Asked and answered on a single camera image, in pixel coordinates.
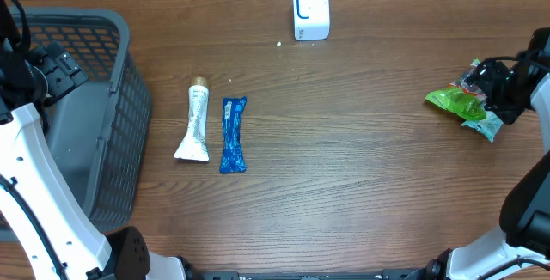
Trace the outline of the teal white snack packet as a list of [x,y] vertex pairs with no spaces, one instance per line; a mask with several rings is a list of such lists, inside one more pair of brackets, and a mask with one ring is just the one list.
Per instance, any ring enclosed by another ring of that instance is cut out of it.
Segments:
[[494,112],[488,111],[484,119],[479,121],[467,120],[461,125],[476,130],[492,143],[503,124],[503,121]]

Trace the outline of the green clear snack bag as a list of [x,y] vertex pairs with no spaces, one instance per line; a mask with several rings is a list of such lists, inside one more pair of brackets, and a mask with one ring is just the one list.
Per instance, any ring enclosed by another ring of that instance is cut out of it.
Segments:
[[431,104],[457,116],[466,121],[481,121],[486,118],[484,108],[486,95],[469,79],[474,73],[476,67],[480,64],[478,59],[474,59],[458,79],[449,83],[447,86],[430,92],[425,99]]

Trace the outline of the white tube with gold cap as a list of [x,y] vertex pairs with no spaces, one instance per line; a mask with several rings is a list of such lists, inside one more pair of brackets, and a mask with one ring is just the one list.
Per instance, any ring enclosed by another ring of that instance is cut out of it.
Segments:
[[202,76],[194,77],[188,89],[189,110],[186,135],[174,153],[175,159],[200,162],[210,160],[205,143],[209,95],[207,79]]

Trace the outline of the blue snack packet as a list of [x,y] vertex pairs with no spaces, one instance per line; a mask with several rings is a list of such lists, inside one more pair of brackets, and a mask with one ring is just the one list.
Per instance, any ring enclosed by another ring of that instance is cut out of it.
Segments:
[[241,116],[247,97],[223,99],[223,154],[220,173],[243,173],[247,166],[241,147]]

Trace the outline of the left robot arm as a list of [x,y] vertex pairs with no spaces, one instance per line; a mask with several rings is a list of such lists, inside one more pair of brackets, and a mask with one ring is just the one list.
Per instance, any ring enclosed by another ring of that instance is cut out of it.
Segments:
[[192,279],[129,224],[151,95],[105,9],[1,0],[1,230],[38,279]]

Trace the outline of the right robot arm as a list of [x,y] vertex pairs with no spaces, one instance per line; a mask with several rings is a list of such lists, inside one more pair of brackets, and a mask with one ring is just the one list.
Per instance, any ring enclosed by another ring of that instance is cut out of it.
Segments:
[[[539,28],[515,56],[474,60],[469,71],[426,99],[489,133],[536,112],[549,146],[549,30]],[[524,268],[549,267],[549,156],[506,197],[499,224],[467,246],[448,249],[410,279],[503,279]]]

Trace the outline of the white barcode scanner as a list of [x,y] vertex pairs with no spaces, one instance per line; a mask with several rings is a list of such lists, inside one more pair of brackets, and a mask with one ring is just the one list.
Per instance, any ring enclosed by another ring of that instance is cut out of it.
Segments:
[[325,40],[330,34],[329,0],[293,0],[293,22],[297,41]]

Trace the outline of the grey plastic mesh basket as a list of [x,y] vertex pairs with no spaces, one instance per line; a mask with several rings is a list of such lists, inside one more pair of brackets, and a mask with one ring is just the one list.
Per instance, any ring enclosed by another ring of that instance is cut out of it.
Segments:
[[108,9],[27,7],[38,46],[59,44],[54,63],[88,80],[46,109],[46,143],[84,214],[102,233],[125,226],[136,197],[151,94],[129,52],[130,29]]

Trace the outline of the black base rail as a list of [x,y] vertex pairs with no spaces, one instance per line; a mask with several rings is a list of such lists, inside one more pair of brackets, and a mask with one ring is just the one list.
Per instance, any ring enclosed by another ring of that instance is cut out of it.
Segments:
[[237,271],[203,271],[203,280],[418,280],[425,278],[425,268],[385,269],[366,273],[239,273]]

